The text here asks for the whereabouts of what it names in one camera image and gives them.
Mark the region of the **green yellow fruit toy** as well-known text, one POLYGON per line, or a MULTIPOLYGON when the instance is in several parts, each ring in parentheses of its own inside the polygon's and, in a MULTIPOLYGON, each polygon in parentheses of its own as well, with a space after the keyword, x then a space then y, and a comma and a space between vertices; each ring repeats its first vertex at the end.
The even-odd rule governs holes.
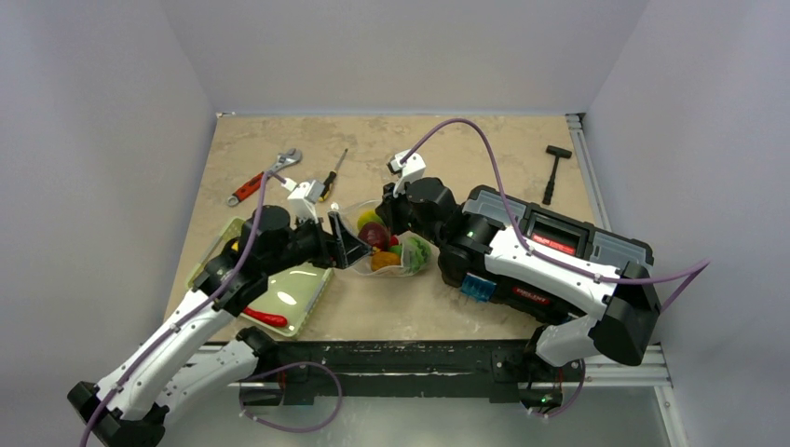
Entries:
POLYGON ((357 219, 357 228, 362 230, 362 228, 366 224, 375 223, 382 226, 386 226, 384 221, 376 214, 375 210, 365 210, 363 211, 359 218, 357 219))

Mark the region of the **dark red fruit toy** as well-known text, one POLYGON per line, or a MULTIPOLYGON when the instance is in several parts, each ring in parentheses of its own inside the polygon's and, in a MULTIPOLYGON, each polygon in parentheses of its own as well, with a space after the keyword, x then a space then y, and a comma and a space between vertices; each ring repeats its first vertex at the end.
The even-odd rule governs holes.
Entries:
POLYGON ((358 238, 379 251, 388 251, 391 235, 383 224, 370 221, 360 228, 358 238))

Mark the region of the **orange small fruit toy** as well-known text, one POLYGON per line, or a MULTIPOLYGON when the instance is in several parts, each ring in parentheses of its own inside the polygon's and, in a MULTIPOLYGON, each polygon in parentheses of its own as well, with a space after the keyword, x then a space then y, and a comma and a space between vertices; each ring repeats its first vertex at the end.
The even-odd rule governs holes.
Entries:
POLYGON ((392 251, 377 251, 373 254, 370 260, 370 267, 373 272, 387 267, 400 265, 401 256, 398 253, 392 251))

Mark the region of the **clear zip top bag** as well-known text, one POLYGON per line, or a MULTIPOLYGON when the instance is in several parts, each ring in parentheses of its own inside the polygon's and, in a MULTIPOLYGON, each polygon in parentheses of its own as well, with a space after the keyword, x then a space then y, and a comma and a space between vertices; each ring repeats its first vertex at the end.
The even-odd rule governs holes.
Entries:
POLYGON ((367 200, 342 206, 336 202, 343 224, 372 247, 372 253, 351 267, 366 277, 410 277, 424 270, 432 258, 432 247, 422 237, 409 231, 396 235, 375 209, 378 202, 367 200))

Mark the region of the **green bell pepper toy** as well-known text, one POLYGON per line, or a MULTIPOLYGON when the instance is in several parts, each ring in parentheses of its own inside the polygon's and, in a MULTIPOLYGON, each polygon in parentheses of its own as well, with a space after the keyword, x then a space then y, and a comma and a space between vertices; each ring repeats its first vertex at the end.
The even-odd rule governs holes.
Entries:
POLYGON ((421 237, 405 237, 402 240, 402 268, 407 275, 413 275, 422 270, 429 262, 431 256, 430 244, 421 237))

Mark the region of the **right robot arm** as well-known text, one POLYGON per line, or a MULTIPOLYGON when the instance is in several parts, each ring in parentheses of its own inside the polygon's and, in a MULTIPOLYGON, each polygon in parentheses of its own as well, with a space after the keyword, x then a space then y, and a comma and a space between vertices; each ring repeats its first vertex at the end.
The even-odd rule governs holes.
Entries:
POLYGON ((523 354, 544 379, 569 361, 603 355, 637 366, 661 312, 651 248, 480 185, 457 203, 438 179, 385 185, 376 214, 396 234, 437 248, 445 284, 538 321, 523 354))

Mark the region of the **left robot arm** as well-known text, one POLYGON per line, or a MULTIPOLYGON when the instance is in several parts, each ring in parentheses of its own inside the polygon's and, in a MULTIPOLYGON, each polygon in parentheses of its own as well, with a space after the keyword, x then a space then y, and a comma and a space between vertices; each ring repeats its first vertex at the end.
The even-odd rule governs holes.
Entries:
POLYGON ((268 289, 269 279, 300 264, 349 268, 371 254, 338 213, 293 221, 278 206, 261 206, 198 274, 170 317, 98 383, 77 383, 67 398, 85 423, 80 443, 156 446, 185 407, 216 387, 251 377, 265 381, 278 368, 273 341, 242 331, 210 360, 189 367, 194 354, 268 289))

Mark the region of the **green plastic basket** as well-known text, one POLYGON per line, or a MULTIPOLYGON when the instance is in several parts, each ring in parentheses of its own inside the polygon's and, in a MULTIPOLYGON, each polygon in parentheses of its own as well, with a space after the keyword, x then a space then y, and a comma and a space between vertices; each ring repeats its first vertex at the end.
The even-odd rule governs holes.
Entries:
MULTIPOLYGON (((187 288, 191 288, 194 285, 196 278, 207 262, 218 255, 228 242, 234 242, 233 250, 240 251, 237 239, 240 236, 244 222, 245 220, 240 217, 235 217, 229 221, 206 251, 202 262, 196 264, 185 282, 187 288)), ((333 277, 333 270, 317 268, 307 263, 272 276, 269 278, 267 292, 251 302, 248 307, 261 312, 282 315, 288 319, 288 326, 283 328, 268 326, 245 317, 243 311, 239 315, 239 324, 237 326, 240 325, 241 320, 245 320, 245 322, 260 326, 282 337, 295 339, 304 328, 315 304, 321 298, 333 277)))

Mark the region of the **yellow black screwdriver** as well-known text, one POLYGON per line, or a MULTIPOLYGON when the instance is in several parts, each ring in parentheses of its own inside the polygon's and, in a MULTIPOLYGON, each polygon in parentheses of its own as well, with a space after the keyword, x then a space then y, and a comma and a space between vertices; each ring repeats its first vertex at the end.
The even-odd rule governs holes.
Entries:
POLYGON ((342 163, 345 160, 345 158, 347 156, 347 153, 348 153, 348 149, 346 148, 343 151, 343 153, 341 154, 341 156, 339 157, 339 159, 336 162, 336 164, 334 165, 334 168, 329 171, 327 177, 322 182, 323 190, 322 190, 322 192, 320 194, 320 197, 319 197, 319 201, 320 202, 325 201, 329 197, 329 195, 331 194, 331 192, 333 190, 333 187, 334 187, 334 183, 335 183, 336 178, 337 178, 338 171, 340 170, 340 167, 342 166, 342 163))

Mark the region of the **red chili pepper toy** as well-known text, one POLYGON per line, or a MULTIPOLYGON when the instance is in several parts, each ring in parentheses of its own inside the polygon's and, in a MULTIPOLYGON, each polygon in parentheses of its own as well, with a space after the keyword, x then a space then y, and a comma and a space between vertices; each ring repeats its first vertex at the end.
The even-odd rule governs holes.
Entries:
POLYGON ((250 307, 246 307, 243 310, 243 315, 245 317, 247 317, 247 318, 250 318, 250 319, 254 320, 254 321, 257 321, 259 323, 263 323, 265 325, 272 326, 272 327, 275 327, 275 328, 287 327, 288 324, 289 324, 288 319, 285 318, 282 315, 261 312, 261 311, 252 309, 250 307))

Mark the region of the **black hammer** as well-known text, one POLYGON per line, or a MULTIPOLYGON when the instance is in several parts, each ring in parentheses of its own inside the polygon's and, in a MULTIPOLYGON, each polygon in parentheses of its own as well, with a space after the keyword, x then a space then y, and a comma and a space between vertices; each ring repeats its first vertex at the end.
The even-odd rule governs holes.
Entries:
POLYGON ((553 165, 552 165, 552 172, 550 174, 549 180, 546 183, 546 186, 545 186, 545 189, 544 189, 544 193, 543 193, 543 197, 542 197, 542 200, 541 200, 541 203, 543 205, 548 206, 548 205, 551 205, 551 203, 552 203, 553 193, 554 193, 554 189, 555 189, 555 182, 556 182, 556 174, 557 174, 557 170, 558 170, 558 167, 559 167, 560 160, 561 159, 569 159, 569 158, 571 158, 573 153, 570 150, 568 150, 568 149, 561 148, 561 147, 554 146, 554 145, 548 145, 546 147, 545 152, 548 155, 554 157, 553 165))

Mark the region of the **black tool box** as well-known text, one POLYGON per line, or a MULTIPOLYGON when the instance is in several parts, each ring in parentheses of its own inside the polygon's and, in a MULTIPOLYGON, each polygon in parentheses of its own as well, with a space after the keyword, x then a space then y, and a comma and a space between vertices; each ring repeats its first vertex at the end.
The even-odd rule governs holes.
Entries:
POLYGON ((446 284, 478 301, 503 304, 551 325, 604 318, 614 299, 650 308, 648 244, 478 186, 443 226, 438 264, 446 284))

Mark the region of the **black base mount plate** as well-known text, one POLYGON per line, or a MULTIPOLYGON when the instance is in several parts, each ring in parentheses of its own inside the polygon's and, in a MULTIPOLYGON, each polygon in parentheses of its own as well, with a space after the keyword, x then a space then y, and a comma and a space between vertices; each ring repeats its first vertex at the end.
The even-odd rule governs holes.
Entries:
POLYGON ((317 397, 469 398, 551 409, 560 385, 578 377, 551 366, 521 339, 449 341, 280 342, 256 371, 285 372, 241 385, 250 406, 310 405, 317 397))

